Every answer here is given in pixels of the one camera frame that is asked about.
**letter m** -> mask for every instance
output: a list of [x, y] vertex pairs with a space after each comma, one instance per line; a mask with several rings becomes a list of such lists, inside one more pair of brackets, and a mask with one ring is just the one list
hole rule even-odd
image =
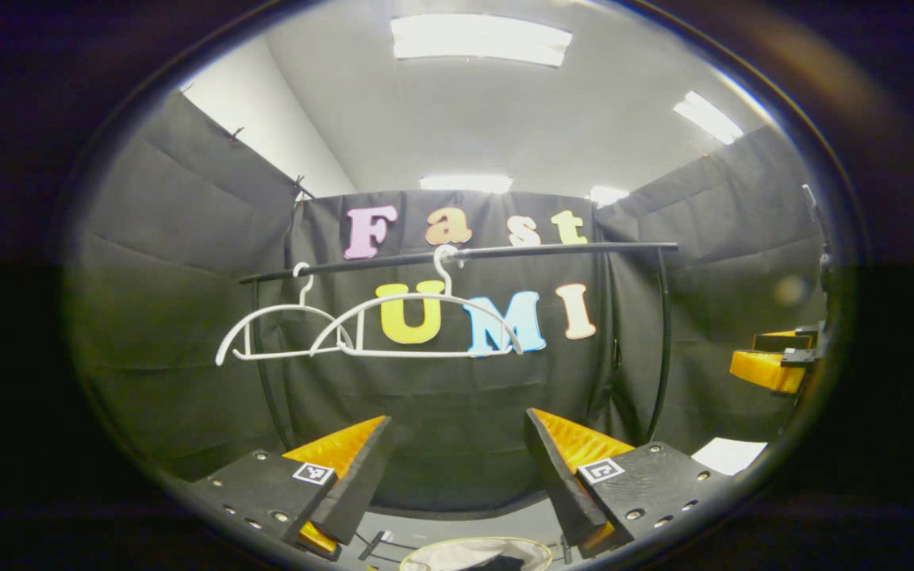
[[[500, 313], [488, 297], [472, 297], [471, 300]], [[503, 317], [514, 330], [524, 351], [537, 351], [545, 347], [545, 339], [541, 339], [541, 332], [538, 331], [537, 302], [537, 292], [515, 293], [514, 297], [510, 297], [510, 305]], [[505, 332], [503, 325], [496, 318], [480, 308], [467, 305], [463, 307], [464, 311], [471, 314], [471, 347], [468, 348], [468, 351], [482, 353], [492, 350], [489, 339], [492, 339], [493, 346], [498, 350], [504, 350], [511, 343], [510, 334]]]

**rack pole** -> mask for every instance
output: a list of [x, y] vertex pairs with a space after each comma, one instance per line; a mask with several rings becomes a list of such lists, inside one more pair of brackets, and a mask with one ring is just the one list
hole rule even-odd
[[[545, 256], [551, 254], [593, 254], [600, 252], [631, 252], [631, 251], [649, 251], [657, 250], [678, 250], [679, 245], [675, 242], [601, 242], [601, 243], [560, 243], [559, 245], [547, 246], [528, 246], [523, 248], [503, 247], [503, 248], [471, 248], [467, 250], [457, 250], [453, 255], [444, 258], [444, 261], [451, 260], [475, 260], [490, 258], [505, 258], [511, 256]], [[369, 270], [374, 267], [392, 267], [399, 265], [411, 265], [432, 263], [434, 252], [425, 252], [422, 254], [402, 254], [389, 258], [369, 258], [365, 260], [352, 260], [347, 263], [331, 263], [322, 265], [313, 265], [304, 267], [298, 271], [298, 276], [291, 274], [291, 270], [273, 271], [269, 274], [247, 275], [239, 279], [239, 283], [249, 282], [269, 282], [273, 279], [284, 278], [301, 278], [301, 276], [312, 274], [329, 274], [335, 271], [355, 271]]]

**fisheye lens view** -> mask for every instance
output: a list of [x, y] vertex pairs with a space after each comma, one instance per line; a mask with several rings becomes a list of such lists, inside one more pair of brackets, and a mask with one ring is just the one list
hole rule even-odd
[[617, 4], [312, 4], [104, 160], [79, 379], [299, 565], [619, 561], [721, 516], [824, 371], [841, 189], [778, 105]]

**fluorescent light panel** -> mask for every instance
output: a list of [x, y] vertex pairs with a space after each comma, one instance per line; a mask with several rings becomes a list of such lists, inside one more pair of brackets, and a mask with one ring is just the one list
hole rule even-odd
[[595, 185], [591, 187], [591, 192], [587, 197], [597, 202], [599, 206], [609, 206], [616, 200], [630, 196], [630, 191], [612, 188], [610, 186]]
[[732, 144], [732, 141], [743, 136], [743, 130], [722, 113], [720, 109], [711, 105], [706, 98], [690, 91], [672, 111], [679, 113], [686, 119], [693, 121], [697, 127], [707, 131], [711, 137], [720, 140], [723, 144]]
[[422, 177], [422, 190], [480, 190], [500, 194], [510, 190], [514, 180], [504, 174], [438, 174]]
[[559, 67], [572, 33], [483, 14], [421, 14], [390, 22], [397, 59], [493, 57]]

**black curtain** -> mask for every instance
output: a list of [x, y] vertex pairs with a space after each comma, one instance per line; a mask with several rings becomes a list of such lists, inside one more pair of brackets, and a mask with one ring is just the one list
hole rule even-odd
[[[428, 216], [457, 207], [467, 215], [470, 240], [462, 248], [510, 246], [507, 220], [531, 217], [543, 243], [561, 243], [551, 218], [570, 210], [581, 220], [577, 232], [595, 242], [592, 203], [554, 195], [483, 192], [384, 192], [306, 201], [295, 213], [286, 267], [297, 263], [344, 261], [351, 241], [348, 210], [396, 207], [398, 220], [388, 224], [376, 257], [432, 252], [425, 238]], [[554, 255], [532, 258], [472, 260], [463, 270], [448, 264], [453, 295], [488, 297], [500, 314], [518, 292], [536, 292], [538, 328], [545, 341], [540, 351], [487, 358], [370, 358], [321, 354], [283, 362], [291, 423], [300, 441], [369, 419], [394, 419], [394, 453], [376, 504], [401, 510], [472, 511], [503, 507], [537, 491], [536, 470], [521, 437], [524, 409], [537, 406], [556, 415], [597, 422], [607, 412], [613, 360], [609, 291], [605, 258]], [[414, 292], [418, 282], [439, 279], [432, 264], [319, 274], [307, 303], [340, 315], [374, 299], [377, 286], [404, 283]], [[567, 339], [566, 310], [555, 289], [567, 283], [586, 286], [585, 306], [598, 332], [586, 339]], [[291, 279], [282, 303], [297, 302], [304, 279]], [[422, 304], [405, 303], [410, 325], [422, 322]], [[439, 334], [417, 346], [399, 346], [384, 336], [380, 308], [366, 318], [366, 347], [403, 351], [466, 351], [471, 346], [467, 312], [443, 303]], [[271, 316], [286, 347], [308, 347], [327, 322], [304, 314]], [[348, 322], [355, 338], [355, 321]]]
[[[732, 352], [757, 333], [824, 318], [820, 225], [802, 185], [816, 186], [794, 147], [770, 128], [689, 163], [599, 209], [609, 242], [679, 242], [667, 254], [672, 311], [668, 393], [655, 437], [693, 453], [713, 437], [769, 441], [793, 400], [733, 377]], [[657, 393], [661, 312], [652, 260], [612, 263], [623, 371], [614, 396], [630, 442], [643, 438]]]
[[[65, 299], [79, 373], [106, 412], [187, 480], [253, 447], [282, 447], [256, 365], [218, 368], [214, 355], [251, 310], [238, 278], [282, 263], [291, 181], [175, 93], [130, 136], [88, 205]], [[275, 299], [267, 292], [263, 303]]]

